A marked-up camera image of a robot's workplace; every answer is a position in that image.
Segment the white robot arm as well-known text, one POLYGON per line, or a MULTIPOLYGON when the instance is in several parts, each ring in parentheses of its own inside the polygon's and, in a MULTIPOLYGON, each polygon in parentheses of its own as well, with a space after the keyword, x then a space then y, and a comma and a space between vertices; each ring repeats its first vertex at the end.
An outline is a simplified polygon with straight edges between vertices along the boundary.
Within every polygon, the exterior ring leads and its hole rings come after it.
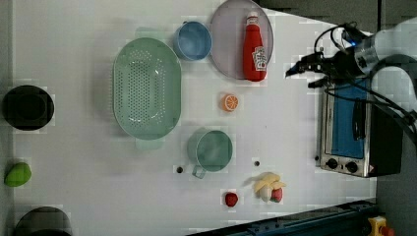
POLYGON ((356 79, 371 80, 380 70, 396 67, 404 71, 412 84, 416 83, 416 20, 411 19, 392 29, 366 35, 354 23, 341 24, 341 37, 349 45, 339 43, 338 51, 327 58, 318 48, 302 57, 285 72, 287 77, 305 72, 324 76, 308 84, 310 89, 323 88, 332 95, 343 85, 358 87, 356 79))

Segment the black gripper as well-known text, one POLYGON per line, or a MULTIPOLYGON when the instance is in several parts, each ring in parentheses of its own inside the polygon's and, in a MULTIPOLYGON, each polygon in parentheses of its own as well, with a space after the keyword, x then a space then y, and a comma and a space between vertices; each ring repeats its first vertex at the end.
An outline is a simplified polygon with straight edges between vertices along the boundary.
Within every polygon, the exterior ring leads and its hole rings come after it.
POLYGON ((324 74, 320 80, 308 83, 309 89, 317 89, 331 84, 342 85, 348 79, 361 76, 352 53, 337 52, 332 57, 326 58, 323 52, 315 52, 304 56, 299 62, 285 72, 286 77, 291 77, 305 72, 324 74))

